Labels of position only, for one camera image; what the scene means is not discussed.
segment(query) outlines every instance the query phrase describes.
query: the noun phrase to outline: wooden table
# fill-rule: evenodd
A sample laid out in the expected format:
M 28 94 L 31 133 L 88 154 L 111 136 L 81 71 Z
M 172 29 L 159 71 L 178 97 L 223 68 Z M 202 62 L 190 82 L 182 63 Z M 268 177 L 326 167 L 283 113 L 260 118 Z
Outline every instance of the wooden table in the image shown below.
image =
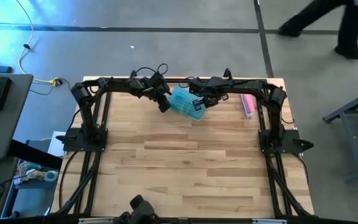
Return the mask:
M 282 78 L 267 80 L 284 86 Z M 92 216 L 132 211 L 129 201 L 141 194 L 160 217 L 273 217 L 266 163 L 257 137 L 258 116 L 245 116 L 239 95 L 229 94 L 227 101 L 208 108 L 201 121 L 174 111 L 161 113 L 158 104 L 128 93 L 113 93 L 111 100 L 108 146 L 102 153 Z M 288 100 L 282 117 L 292 120 Z M 81 122 L 78 115 L 73 127 Z M 70 155 L 65 156 L 62 170 Z M 302 163 L 291 154 L 282 157 L 289 189 L 313 213 Z M 79 152 L 67 169 L 63 203 L 78 185 L 83 158 L 84 152 Z M 59 187 L 53 212 L 58 210 Z M 284 211 L 279 190 L 278 195 Z

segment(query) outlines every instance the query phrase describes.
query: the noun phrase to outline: person's leg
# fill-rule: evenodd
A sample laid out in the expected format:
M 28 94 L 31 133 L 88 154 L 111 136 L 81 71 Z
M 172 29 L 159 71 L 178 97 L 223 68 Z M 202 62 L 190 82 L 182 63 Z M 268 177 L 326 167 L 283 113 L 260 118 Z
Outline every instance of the person's leg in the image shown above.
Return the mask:
M 298 37 L 300 32 L 333 9 L 347 4 L 353 0 L 314 0 L 297 15 L 284 23 L 278 30 L 278 34 Z
M 348 59 L 358 59 L 358 6 L 346 6 L 335 52 Z

